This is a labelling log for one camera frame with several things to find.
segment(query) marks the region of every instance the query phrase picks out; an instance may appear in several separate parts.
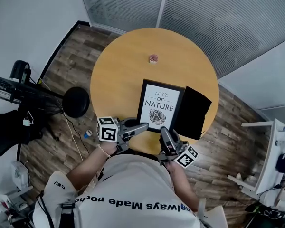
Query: wooden floor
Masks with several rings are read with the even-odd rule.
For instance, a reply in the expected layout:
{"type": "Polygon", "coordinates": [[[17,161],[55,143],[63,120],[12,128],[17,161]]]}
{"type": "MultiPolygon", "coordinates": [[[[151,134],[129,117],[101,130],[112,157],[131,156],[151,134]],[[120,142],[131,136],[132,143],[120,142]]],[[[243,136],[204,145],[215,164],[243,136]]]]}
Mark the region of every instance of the wooden floor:
{"type": "MultiPolygon", "coordinates": [[[[65,45],[54,58],[44,82],[51,90],[63,94],[73,86],[90,91],[90,79],[94,64],[117,35],[106,31],[79,26],[69,37],[65,45]]],[[[220,87],[219,107],[210,129],[195,145],[199,159],[187,170],[189,182],[200,197],[207,198],[208,209],[224,205],[229,227],[241,227],[245,218],[245,205],[230,201],[236,198],[245,204],[251,204],[250,197],[239,191],[238,186],[227,179],[227,175],[243,177],[258,175],[251,167],[256,162],[262,165],[268,145],[268,137],[256,128],[242,128],[241,123],[262,121],[262,119],[238,98],[220,87]]],[[[96,115],[90,104],[88,112],[78,119],[71,119],[80,134],[87,129],[96,133],[96,115]]],[[[55,115],[50,122],[60,141],[55,142],[47,131],[44,137],[29,145],[22,146],[20,160],[26,162],[31,184],[34,189],[25,196],[32,202],[44,189],[49,176],[55,170],[67,174],[81,162],[78,150],[72,142],[70,130],[63,115],[55,115]]],[[[75,140],[83,158],[88,156],[77,134],[75,140]]],[[[91,152],[97,145],[96,135],[84,139],[91,152]]]]}

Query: picture frame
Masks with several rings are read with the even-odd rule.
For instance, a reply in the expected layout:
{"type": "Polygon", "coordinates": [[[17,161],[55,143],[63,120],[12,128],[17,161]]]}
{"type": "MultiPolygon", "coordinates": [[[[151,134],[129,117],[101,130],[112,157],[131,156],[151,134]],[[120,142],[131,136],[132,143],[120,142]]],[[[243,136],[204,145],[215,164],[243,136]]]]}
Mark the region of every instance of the picture frame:
{"type": "Polygon", "coordinates": [[[162,127],[172,131],[185,88],[144,79],[137,121],[148,123],[148,131],[160,133],[162,127]]]}

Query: bracelet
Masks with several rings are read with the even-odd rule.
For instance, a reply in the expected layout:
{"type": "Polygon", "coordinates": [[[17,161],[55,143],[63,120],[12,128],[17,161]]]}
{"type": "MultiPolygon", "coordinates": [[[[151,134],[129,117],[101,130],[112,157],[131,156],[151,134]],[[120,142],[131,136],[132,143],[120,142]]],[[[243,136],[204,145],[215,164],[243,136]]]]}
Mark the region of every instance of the bracelet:
{"type": "Polygon", "coordinates": [[[102,147],[100,147],[100,144],[98,144],[97,146],[102,150],[103,153],[105,153],[105,155],[106,155],[108,158],[111,157],[102,147]]]}

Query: table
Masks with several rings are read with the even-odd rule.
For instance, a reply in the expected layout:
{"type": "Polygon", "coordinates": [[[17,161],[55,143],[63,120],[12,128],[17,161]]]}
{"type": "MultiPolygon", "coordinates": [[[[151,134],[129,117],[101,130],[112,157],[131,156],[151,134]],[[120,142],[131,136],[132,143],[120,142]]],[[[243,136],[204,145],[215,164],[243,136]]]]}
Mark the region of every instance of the table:
{"type": "MultiPolygon", "coordinates": [[[[160,28],[134,30],[114,40],[101,53],[92,73],[90,92],[96,115],[136,117],[143,79],[189,86],[204,94],[212,101],[203,125],[203,131],[209,129],[219,104],[218,81],[209,59],[192,41],[160,28]],[[157,64],[149,63],[151,54],[158,55],[157,64]]],[[[159,138],[159,133],[145,131],[130,140],[130,148],[158,154],[159,138]]]]}
{"type": "Polygon", "coordinates": [[[256,185],[251,185],[248,181],[238,180],[233,176],[227,176],[228,179],[243,186],[243,193],[255,199],[259,197],[258,194],[273,188],[281,182],[283,173],[276,170],[276,163],[279,155],[285,153],[285,147],[276,146],[275,144],[277,140],[285,141],[285,132],[278,131],[279,128],[283,128],[285,125],[277,119],[269,122],[242,123],[242,127],[260,126],[271,126],[271,133],[265,162],[256,185]]]}

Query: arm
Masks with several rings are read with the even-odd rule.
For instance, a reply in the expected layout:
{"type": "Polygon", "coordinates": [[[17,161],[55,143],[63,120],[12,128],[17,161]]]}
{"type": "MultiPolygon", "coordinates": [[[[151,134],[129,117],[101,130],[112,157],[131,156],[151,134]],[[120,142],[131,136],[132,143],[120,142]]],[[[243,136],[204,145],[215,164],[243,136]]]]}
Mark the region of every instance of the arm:
{"type": "Polygon", "coordinates": [[[167,169],[170,172],[176,196],[178,196],[193,212],[197,212],[199,198],[190,186],[185,170],[172,161],[167,164],[167,169]]]}
{"type": "MultiPolygon", "coordinates": [[[[116,143],[114,142],[103,142],[101,148],[109,155],[114,154],[117,150],[116,143]]],[[[100,148],[96,148],[86,160],[71,170],[66,176],[75,189],[80,190],[83,186],[91,182],[96,172],[105,164],[107,158],[106,154],[100,148]]]]}

